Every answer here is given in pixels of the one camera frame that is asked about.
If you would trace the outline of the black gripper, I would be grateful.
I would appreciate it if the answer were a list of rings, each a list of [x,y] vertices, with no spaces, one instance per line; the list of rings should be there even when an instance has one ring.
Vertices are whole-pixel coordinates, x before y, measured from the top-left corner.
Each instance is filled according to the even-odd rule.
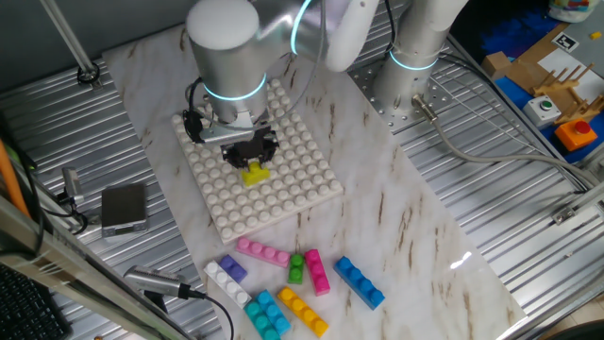
[[[278,140],[273,131],[258,131],[250,141],[221,147],[223,159],[237,169],[248,169],[253,159],[260,164],[270,162],[277,150]]]

